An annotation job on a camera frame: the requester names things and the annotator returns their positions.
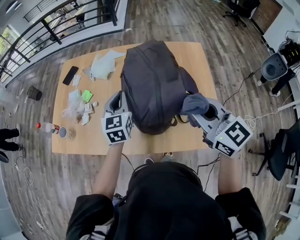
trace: wooden floor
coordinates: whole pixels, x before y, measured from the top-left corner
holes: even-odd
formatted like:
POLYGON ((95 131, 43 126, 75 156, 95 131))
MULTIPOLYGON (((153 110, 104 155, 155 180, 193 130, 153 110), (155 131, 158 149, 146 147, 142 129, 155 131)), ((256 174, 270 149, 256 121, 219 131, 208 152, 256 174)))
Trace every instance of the wooden floor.
MULTIPOLYGON (((127 27, 132 30, 98 37, 69 47, 34 65, 9 85, 8 91, 14 96, 18 95, 22 88, 26 92, 31 85, 43 92, 39 102, 28 99, 27 103, 24 103, 23 93, 19 100, 14 98, 13 104, 6 105, 1 115, 2 125, 5 123, 12 128, 17 122, 21 124, 22 136, 15 141, 25 146, 27 157, 25 160, 19 159, 18 165, 22 170, 25 167, 32 170, 33 189, 47 211, 42 214, 47 223, 44 223, 45 229, 41 231, 35 221, 36 209, 23 176, 14 167, 20 153, 8 153, 10 162, 2 164, 7 194, 16 217, 23 220, 23 231, 30 239, 64 239, 76 197, 91 192, 95 176, 104 160, 104 157, 100 156, 52 154, 51 139, 35 130, 36 122, 52 120, 55 93, 63 62, 96 50, 142 43, 150 39, 200 42, 210 65, 218 99, 222 103, 237 91, 242 80, 257 70, 269 55, 252 23, 246 19, 247 28, 235 27, 233 19, 222 17, 226 10, 226 4, 212 0, 129 0, 127 27), (19 108, 16 114, 13 114, 12 109, 17 103, 19 108)), ((247 114, 262 116, 275 112, 289 96, 289 90, 285 87, 280 97, 270 97, 268 91, 274 83, 257 87, 256 82, 260 76, 258 71, 254 77, 247 79, 240 92, 226 103, 226 108, 242 117, 247 114)), ((252 177, 252 172, 258 169, 262 158, 248 154, 247 149, 263 150, 263 141, 259 138, 259 133, 265 132, 267 137, 273 138, 280 128, 289 128, 294 122, 295 115, 292 109, 258 119, 254 136, 241 154, 243 184, 251 189, 261 209, 268 239, 272 238, 279 211, 286 207, 290 192, 285 184, 291 181, 290 173, 286 172, 280 182, 267 170, 263 170, 259 177, 252 177)), ((134 167, 140 165, 144 157, 129 156, 134 167)), ((185 163, 195 170, 198 164, 214 160, 216 153, 212 150, 176 152, 174 157, 178 162, 185 163)), ((211 167, 210 165, 199 171, 203 184, 207 181, 211 167)), ((206 191, 213 197, 217 195, 218 167, 217 163, 206 191)), ((131 173, 128 162, 122 160, 117 189, 119 193, 125 193, 131 173)))

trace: paper cup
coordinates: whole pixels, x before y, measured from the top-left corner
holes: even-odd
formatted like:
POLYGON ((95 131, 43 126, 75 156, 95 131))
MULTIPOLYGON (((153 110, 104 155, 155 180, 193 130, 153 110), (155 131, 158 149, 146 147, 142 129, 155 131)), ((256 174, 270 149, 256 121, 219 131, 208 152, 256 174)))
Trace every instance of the paper cup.
POLYGON ((60 138, 71 139, 73 137, 73 131, 66 127, 60 127, 58 134, 59 134, 60 138))

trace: plastic bag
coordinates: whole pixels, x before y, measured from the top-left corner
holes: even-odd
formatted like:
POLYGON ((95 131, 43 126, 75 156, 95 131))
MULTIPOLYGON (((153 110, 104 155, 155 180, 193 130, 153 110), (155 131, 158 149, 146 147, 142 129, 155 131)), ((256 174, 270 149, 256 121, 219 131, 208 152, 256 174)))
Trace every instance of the plastic bag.
POLYGON ((114 56, 111 54, 106 54, 103 57, 101 55, 95 56, 90 70, 95 78, 107 80, 109 74, 114 71, 114 56))
POLYGON ((78 123, 83 116, 84 105, 85 103, 81 96, 73 98, 71 101, 69 101, 69 106, 67 109, 62 111, 62 117, 78 123))

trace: person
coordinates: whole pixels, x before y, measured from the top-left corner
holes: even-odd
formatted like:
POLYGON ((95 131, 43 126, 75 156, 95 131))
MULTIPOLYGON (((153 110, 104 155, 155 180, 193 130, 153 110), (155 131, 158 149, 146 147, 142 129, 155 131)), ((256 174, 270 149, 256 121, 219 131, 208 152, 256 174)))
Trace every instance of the person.
POLYGON ((91 195, 77 198, 67 240, 264 240, 262 215, 241 186, 240 160, 221 156, 218 193, 204 193, 197 174, 176 162, 138 167, 114 208, 123 143, 109 148, 91 195))
POLYGON ((15 129, 0 129, 0 148, 5 151, 21 151, 23 146, 15 142, 7 142, 7 139, 20 136, 20 124, 17 124, 15 129))
MULTIPOLYGON (((276 83, 275 87, 269 92, 271 97, 280 96, 280 89, 282 89, 292 78, 294 78, 296 74, 289 68, 287 73, 281 76, 276 83)), ((257 86, 262 86, 267 82, 267 79, 264 76, 261 76, 261 79, 258 80, 257 86)))

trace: backpack zipper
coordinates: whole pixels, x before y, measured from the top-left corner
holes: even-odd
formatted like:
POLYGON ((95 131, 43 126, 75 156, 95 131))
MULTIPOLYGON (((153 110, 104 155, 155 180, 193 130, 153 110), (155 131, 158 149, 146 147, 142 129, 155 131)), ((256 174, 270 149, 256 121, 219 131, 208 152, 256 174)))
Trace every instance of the backpack zipper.
POLYGON ((149 59, 145 56, 145 54, 142 52, 141 49, 139 49, 138 47, 134 48, 136 50, 136 52, 141 56, 141 58, 144 59, 144 63, 147 65, 147 67, 154 73, 155 75, 155 98, 156 98, 156 108, 158 109, 158 121, 160 123, 163 123, 163 106, 162 106, 162 99, 161 99, 161 88, 160 88, 160 82, 158 79, 158 75, 157 73, 154 71, 154 69, 151 66, 151 63, 149 61, 149 59))

